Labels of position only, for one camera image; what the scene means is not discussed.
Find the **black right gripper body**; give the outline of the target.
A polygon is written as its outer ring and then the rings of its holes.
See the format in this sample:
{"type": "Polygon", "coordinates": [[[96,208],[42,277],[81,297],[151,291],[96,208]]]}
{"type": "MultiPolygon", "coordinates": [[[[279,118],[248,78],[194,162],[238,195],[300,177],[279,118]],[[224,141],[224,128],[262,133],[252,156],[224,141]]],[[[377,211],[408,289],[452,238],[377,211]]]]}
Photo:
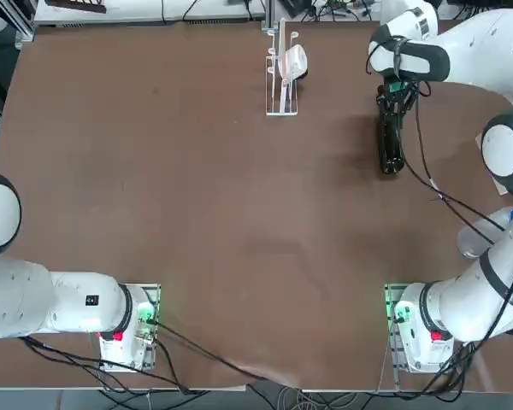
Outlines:
{"type": "Polygon", "coordinates": [[[412,82],[403,81],[395,76],[384,77],[382,87],[384,96],[390,101],[404,101],[415,89],[412,82]]]}

